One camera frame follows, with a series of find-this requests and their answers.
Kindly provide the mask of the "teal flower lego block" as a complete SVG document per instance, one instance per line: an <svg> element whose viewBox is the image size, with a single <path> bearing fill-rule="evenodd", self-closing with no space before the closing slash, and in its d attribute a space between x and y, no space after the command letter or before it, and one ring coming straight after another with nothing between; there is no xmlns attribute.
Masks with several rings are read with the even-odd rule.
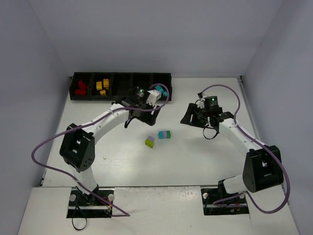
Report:
<svg viewBox="0 0 313 235"><path fill-rule="evenodd" d="M155 89L159 91L161 94L164 92L163 88L160 85L155 86Z"/></svg>

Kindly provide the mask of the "lilac and lime lego stack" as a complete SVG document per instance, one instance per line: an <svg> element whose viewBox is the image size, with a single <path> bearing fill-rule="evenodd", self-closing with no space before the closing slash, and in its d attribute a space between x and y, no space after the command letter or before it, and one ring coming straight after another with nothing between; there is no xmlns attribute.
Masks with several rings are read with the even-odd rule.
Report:
<svg viewBox="0 0 313 235"><path fill-rule="evenodd" d="M154 143L155 143L155 138L153 136L148 136L145 140L145 145L150 148L154 147Z"/></svg>

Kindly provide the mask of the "orange butterfly lego block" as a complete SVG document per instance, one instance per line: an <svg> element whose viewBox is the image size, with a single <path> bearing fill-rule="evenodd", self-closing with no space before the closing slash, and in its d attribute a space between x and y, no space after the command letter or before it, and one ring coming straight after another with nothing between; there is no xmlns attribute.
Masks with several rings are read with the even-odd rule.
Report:
<svg viewBox="0 0 313 235"><path fill-rule="evenodd" d="M110 86L110 80L109 79L103 79L103 87L104 89L108 89Z"/></svg>

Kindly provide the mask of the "yellow long lego brick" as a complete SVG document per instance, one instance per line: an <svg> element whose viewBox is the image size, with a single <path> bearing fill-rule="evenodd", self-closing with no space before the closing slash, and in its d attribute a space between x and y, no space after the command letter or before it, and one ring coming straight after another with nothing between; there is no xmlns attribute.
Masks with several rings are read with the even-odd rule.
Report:
<svg viewBox="0 0 313 235"><path fill-rule="evenodd" d="M103 90L102 81L97 81L96 82L96 90L97 91Z"/></svg>

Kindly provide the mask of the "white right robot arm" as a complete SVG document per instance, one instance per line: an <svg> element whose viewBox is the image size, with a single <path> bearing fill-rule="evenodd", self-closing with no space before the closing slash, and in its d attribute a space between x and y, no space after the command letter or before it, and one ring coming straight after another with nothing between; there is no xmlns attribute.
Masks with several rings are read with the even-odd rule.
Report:
<svg viewBox="0 0 313 235"><path fill-rule="evenodd" d="M246 137L235 123L231 112L223 112L216 96L210 96L197 103L189 103L187 111L180 121L202 129L214 129L216 134L226 137L245 157L243 172L240 175L219 181L219 186L227 194L249 191L258 192L280 185L284 181L283 171L275 159L280 161L281 154L277 146L259 146L253 137Z"/></svg>

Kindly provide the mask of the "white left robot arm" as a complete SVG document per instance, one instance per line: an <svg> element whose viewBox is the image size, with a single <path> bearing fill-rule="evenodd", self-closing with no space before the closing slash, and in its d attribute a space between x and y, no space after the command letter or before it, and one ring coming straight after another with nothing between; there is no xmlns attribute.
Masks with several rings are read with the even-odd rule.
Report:
<svg viewBox="0 0 313 235"><path fill-rule="evenodd" d="M87 124L88 127L75 130L64 135L60 155L73 172L78 189L85 195L97 193L96 183L91 165L95 160L95 145L110 130L127 121L138 119L153 126L159 114L156 102L162 93L156 89L136 88L134 95L122 97L113 102L101 118L98 116Z"/></svg>

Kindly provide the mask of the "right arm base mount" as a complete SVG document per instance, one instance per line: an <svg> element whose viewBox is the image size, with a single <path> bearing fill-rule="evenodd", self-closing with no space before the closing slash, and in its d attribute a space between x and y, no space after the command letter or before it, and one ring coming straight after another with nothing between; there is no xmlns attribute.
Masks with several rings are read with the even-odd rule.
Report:
<svg viewBox="0 0 313 235"><path fill-rule="evenodd" d="M245 196L228 194L220 185L201 188L201 196L205 216L249 214Z"/></svg>

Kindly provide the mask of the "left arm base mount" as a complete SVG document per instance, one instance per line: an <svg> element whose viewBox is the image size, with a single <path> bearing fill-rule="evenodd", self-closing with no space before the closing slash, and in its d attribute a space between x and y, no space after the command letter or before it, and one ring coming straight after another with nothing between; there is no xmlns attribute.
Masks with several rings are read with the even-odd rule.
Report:
<svg viewBox="0 0 313 235"><path fill-rule="evenodd" d="M77 188L72 188L68 201L67 218L110 218L112 207L91 196L88 198Z"/></svg>

